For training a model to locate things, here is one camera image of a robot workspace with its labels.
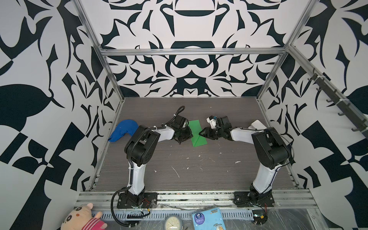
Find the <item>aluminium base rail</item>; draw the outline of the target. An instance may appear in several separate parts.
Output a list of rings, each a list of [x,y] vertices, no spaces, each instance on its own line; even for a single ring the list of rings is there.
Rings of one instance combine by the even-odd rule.
[[[210,206],[233,207],[234,190],[193,190],[193,191],[156,191],[156,204],[161,207],[179,209],[202,208]],[[95,208],[108,209],[113,191],[81,192],[75,205],[93,203]],[[274,189],[272,205],[276,207],[316,207],[311,192],[307,189]]]

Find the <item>round clock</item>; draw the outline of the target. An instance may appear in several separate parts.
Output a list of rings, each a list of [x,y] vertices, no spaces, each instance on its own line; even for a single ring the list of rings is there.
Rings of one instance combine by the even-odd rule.
[[[170,215],[164,222],[164,230],[183,230],[184,225],[182,219],[177,215]]]

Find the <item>plush toy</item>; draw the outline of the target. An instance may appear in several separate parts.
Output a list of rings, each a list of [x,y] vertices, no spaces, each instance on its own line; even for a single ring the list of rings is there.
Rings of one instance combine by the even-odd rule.
[[[102,212],[92,216],[93,203],[73,209],[61,224],[61,230],[105,230],[107,223],[101,220]]]

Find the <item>green square paper sheet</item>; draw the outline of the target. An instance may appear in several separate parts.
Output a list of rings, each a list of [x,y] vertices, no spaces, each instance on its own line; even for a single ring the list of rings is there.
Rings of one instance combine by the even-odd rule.
[[[199,135],[199,133],[202,131],[200,121],[199,120],[189,121],[189,127],[193,135],[193,137],[191,138],[193,147],[200,147],[200,146],[207,145],[206,139]]]

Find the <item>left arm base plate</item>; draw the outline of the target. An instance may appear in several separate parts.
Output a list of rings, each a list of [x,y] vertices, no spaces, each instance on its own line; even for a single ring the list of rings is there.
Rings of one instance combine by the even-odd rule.
[[[143,208],[148,209],[157,204],[158,193],[140,193],[134,195],[131,192],[124,192],[119,194],[117,208]]]

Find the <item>blue booklet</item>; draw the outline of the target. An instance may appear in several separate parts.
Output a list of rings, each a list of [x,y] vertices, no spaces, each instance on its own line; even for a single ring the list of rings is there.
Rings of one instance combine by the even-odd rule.
[[[192,220],[195,230],[226,230],[219,208],[195,212]]]

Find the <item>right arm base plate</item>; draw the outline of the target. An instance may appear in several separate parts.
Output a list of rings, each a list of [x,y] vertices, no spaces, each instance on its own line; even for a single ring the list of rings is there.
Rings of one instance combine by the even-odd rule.
[[[272,195],[272,190],[265,192],[263,194],[259,194],[256,190],[251,190],[249,192],[234,192],[234,200],[233,203],[239,207],[251,207],[251,206],[274,206],[274,198]]]

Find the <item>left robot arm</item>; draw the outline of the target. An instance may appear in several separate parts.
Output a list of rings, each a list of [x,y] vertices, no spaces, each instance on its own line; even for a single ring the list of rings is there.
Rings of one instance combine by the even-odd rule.
[[[192,137],[189,120],[180,115],[174,116],[169,123],[160,127],[140,125],[125,146],[129,163],[128,190],[124,193],[126,198],[135,206],[142,203],[145,193],[146,165],[151,160],[159,142],[175,140],[181,144]]]

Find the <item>small electronics board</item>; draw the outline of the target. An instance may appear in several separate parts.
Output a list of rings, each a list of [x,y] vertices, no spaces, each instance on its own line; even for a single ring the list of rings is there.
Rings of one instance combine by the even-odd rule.
[[[261,210],[252,210],[253,223],[258,226],[264,225],[268,221],[268,215],[266,212]]]

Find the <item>white box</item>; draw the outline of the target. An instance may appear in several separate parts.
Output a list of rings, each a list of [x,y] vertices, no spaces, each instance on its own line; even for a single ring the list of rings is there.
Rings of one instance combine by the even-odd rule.
[[[267,127],[260,120],[254,121],[248,128],[253,130],[267,129]]]

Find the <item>blue cloth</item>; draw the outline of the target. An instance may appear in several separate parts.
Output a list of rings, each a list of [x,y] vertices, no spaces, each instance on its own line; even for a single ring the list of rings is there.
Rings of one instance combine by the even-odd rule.
[[[123,120],[117,125],[117,127],[115,128],[115,130],[109,137],[108,141],[116,142],[119,139],[121,139],[123,136],[125,136],[126,134],[133,136],[136,130],[138,129],[138,127],[139,126],[137,122],[134,120],[131,120],[131,119]]]

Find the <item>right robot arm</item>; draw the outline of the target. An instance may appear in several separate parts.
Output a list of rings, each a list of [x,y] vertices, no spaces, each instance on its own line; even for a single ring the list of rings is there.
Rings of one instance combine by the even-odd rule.
[[[224,138],[229,141],[253,144],[260,166],[257,176],[250,186],[248,200],[257,202],[272,194],[272,184],[281,167],[291,157],[291,150],[287,147],[282,136],[274,127],[266,127],[261,121],[254,121],[248,128],[233,127],[227,116],[207,118],[209,126],[199,132],[201,137],[218,140]]]

